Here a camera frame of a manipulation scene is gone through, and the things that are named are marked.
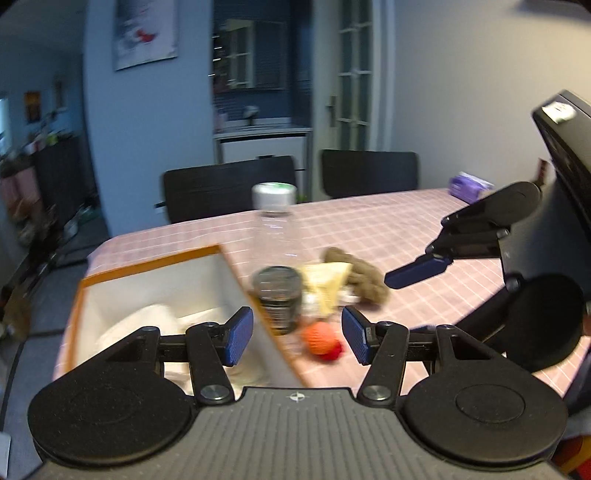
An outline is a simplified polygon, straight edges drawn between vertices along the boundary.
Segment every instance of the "orange ball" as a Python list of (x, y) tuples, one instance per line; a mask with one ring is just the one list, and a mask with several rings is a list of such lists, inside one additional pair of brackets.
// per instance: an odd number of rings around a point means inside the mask
[(316, 322), (307, 326), (301, 333), (310, 353), (324, 355), (329, 353), (339, 343), (333, 328), (324, 322)]

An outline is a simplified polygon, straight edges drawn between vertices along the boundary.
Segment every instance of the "door handle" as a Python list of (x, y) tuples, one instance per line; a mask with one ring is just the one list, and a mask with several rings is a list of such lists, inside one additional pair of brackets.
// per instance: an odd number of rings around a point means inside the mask
[(330, 115), (330, 126), (336, 127), (336, 95), (331, 95), (329, 104), (326, 105)]

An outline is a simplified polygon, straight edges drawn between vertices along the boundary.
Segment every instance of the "faucet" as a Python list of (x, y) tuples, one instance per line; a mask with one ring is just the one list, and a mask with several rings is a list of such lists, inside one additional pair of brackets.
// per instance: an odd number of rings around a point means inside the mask
[(248, 125), (253, 126), (255, 124), (255, 119), (259, 114), (259, 107), (256, 105), (248, 105), (244, 107), (244, 111), (242, 112), (242, 118), (244, 120), (248, 120)]

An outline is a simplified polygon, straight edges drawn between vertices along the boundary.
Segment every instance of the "framed picture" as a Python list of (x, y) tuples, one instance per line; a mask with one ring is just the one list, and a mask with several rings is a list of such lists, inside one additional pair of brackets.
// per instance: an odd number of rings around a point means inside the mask
[(177, 0), (116, 0), (115, 70), (178, 56)]
[(41, 121), (41, 92), (25, 93), (25, 113), (28, 124)]

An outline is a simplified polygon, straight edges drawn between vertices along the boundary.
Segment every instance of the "black chair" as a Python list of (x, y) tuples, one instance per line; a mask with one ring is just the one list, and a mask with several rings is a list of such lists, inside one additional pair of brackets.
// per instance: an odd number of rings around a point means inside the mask
[(416, 190), (418, 157), (413, 152), (324, 150), (322, 185), (337, 199)]
[(291, 157), (181, 168), (162, 175), (170, 223), (254, 210), (252, 188), (266, 181), (296, 184)]

